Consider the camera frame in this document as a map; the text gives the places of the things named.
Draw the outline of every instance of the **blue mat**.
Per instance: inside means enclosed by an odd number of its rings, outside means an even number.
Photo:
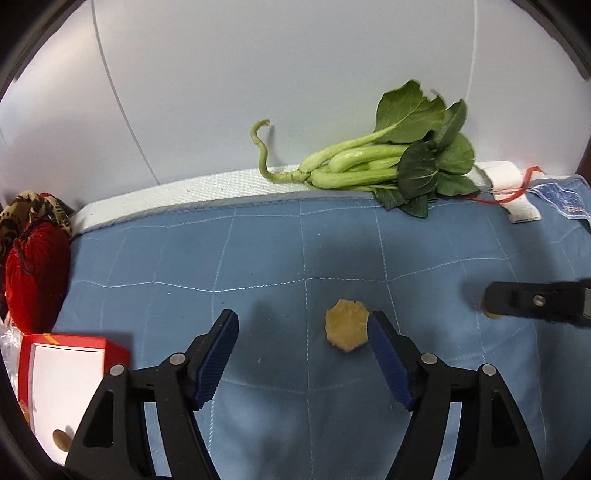
[[[565,184],[591,209],[579,179]],[[546,478],[591,436],[591,332],[479,311],[492,281],[591,277],[588,226],[530,195],[543,219],[511,225],[499,206],[438,202],[427,220],[370,199],[267,199],[147,216],[72,243],[70,291],[55,331],[90,333],[160,363],[209,330],[224,308],[240,336],[197,420],[223,479],[383,479],[410,415],[391,397],[368,345],[331,347],[324,313],[339,299],[383,310],[423,352],[496,365]],[[447,478],[459,408],[436,472]],[[154,409],[157,472],[168,472]]]

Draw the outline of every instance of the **silver screw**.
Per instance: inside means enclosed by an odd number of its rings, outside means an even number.
[[[534,305],[536,307],[543,307],[546,305],[546,299],[542,295],[536,295],[534,297]]]
[[[184,353],[175,353],[171,355],[168,361],[173,365],[180,365],[185,361]]]
[[[437,363],[437,357],[432,353],[424,353],[421,355],[421,360],[424,364],[433,365]]]
[[[109,373],[116,377],[117,375],[121,375],[125,371],[125,367],[121,364],[113,365],[109,369]]]
[[[482,365],[482,371],[485,373],[485,375],[488,375],[489,377],[496,375],[496,368],[491,364]]]

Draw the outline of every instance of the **red box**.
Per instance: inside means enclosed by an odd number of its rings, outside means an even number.
[[[18,401],[37,440],[53,461],[66,452],[53,431],[73,437],[104,374],[129,364],[129,351],[105,338],[48,334],[22,337],[18,362]]]

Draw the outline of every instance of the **white backdrop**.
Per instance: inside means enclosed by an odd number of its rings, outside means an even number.
[[[478,161],[575,171],[591,87],[511,0],[94,0],[0,102],[0,193],[94,200],[256,166],[293,164],[373,129],[410,78],[452,103]]]

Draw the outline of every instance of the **red velvet pouch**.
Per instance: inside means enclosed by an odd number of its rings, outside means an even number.
[[[14,240],[5,264],[6,300],[20,331],[51,332],[69,274],[69,239],[59,226],[41,222]]]

